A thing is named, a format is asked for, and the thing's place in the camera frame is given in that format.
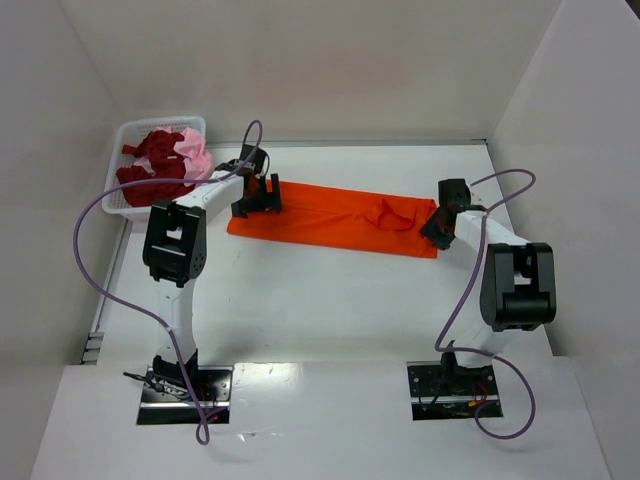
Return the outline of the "orange t shirt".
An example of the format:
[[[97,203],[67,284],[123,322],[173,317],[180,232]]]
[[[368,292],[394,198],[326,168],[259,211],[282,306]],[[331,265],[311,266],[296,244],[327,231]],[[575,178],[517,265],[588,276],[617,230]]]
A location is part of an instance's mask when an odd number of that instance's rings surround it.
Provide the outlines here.
[[[420,229],[436,210],[432,199],[280,184],[282,210],[232,218],[231,235],[284,243],[435,259]]]

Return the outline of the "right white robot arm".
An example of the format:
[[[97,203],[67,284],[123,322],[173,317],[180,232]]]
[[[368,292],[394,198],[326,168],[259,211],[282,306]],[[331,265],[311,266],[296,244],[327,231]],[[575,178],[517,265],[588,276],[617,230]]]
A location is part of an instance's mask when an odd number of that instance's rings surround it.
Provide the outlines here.
[[[508,343],[555,319],[551,246],[519,237],[492,219],[487,208],[472,202],[463,179],[438,182],[438,206],[420,235],[441,251],[459,241],[480,256],[471,278],[480,285],[480,320],[458,340],[437,340],[446,386],[458,388],[487,372]]]

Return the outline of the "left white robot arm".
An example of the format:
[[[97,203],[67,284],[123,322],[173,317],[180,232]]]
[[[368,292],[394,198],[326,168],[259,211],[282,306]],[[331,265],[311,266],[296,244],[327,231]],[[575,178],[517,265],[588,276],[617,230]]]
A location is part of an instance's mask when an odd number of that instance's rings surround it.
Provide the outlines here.
[[[196,279],[207,260],[206,227],[226,209],[239,219],[280,212],[279,177],[268,173],[269,166],[265,150],[245,143],[239,157],[216,167],[208,183],[151,207],[143,263],[155,281],[158,316],[169,335],[152,362],[155,379],[183,389],[197,388],[202,382],[193,334],[193,299]]]

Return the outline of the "pink t shirt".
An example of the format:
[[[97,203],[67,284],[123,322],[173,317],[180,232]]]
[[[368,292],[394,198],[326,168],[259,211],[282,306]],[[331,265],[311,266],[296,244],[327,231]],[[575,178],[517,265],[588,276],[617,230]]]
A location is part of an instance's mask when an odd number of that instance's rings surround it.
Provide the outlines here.
[[[132,169],[142,179],[183,179],[184,187],[192,187],[190,180],[207,179],[213,172],[213,156],[205,148],[205,136],[187,127],[182,132],[158,128],[134,148],[136,159]]]

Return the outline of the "dark red t shirt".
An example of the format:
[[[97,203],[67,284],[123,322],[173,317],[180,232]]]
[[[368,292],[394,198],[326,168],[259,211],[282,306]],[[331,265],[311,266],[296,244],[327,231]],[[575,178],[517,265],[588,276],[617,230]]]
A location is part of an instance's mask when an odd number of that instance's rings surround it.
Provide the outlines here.
[[[154,130],[137,146],[125,144],[121,153],[134,157],[136,161],[130,167],[121,167],[116,171],[120,184],[140,180],[161,178],[184,178],[185,157],[174,150],[175,145],[185,139],[182,132]],[[174,200],[191,192],[195,186],[184,183],[154,183],[136,185],[122,190],[126,202],[131,207],[147,207],[159,200]]]

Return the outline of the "white plastic basket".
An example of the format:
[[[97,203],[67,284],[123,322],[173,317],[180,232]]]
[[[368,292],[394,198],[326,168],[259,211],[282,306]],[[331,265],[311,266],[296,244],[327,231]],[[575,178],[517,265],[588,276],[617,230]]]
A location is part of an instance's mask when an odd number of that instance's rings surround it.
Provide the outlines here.
[[[146,136],[158,128],[171,128],[173,131],[182,132],[190,127],[200,134],[206,135],[206,121],[200,116],[172,116],[161,118],[150,118],[134,120],[124,123],[118,129],[113,144],[111,159],[104,190],[110,190],[119,185],[116,172],[119,168],[131,167],[135,158],[122,153],[124,145],[137,146]],[[146,222],[150,213],[150,207],[132,207],[126,201],[121,190],[112,192],[101,200],[102,209],[105,213],[120,215],[132,222]]]

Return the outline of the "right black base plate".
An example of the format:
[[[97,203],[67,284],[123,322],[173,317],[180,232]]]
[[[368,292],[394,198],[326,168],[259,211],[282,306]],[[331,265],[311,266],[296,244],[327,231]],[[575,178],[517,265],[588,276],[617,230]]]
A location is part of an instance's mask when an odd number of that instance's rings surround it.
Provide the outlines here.
[[[490,366],[463,368],[455,362],[413,362],[407,377],[414,421],[502,417],[499,391]]]

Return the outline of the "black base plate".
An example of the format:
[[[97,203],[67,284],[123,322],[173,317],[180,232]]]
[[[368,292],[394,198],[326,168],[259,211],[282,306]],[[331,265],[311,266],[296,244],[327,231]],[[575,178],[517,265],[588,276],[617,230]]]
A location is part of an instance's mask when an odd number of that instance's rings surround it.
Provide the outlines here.
[[[194,386],[197,399],[209,424],[228,424],[233,368],[205,367]],[[141,426],[198,424],[195,404],[184,386],[156,377],[148,368],[138,408],[136,424]]]
[[[499,391],[490,366],[463,368],[455,362],[413,362],[407,377],[414,421],[502,417]]]

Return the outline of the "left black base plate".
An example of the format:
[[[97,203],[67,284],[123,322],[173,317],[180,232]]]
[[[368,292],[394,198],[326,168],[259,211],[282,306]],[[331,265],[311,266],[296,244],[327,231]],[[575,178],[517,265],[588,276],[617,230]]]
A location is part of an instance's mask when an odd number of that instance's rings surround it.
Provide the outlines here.
[[[205,367],[194,386],[197,399],[209,424],[228,424],[233,368]],[[136,424],[141,426],[198,424],[195,404],[184,386],[156,377],[148,368],[138,408]]]

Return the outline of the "grey metal bracket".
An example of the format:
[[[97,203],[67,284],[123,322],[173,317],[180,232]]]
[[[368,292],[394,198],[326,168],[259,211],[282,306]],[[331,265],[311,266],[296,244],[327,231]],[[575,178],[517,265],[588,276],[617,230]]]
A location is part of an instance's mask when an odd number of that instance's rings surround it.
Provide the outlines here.
[[[101,347],[103,344],[103,332],[90,332],[83,350],[80,364],[96,365],[99,359]]]

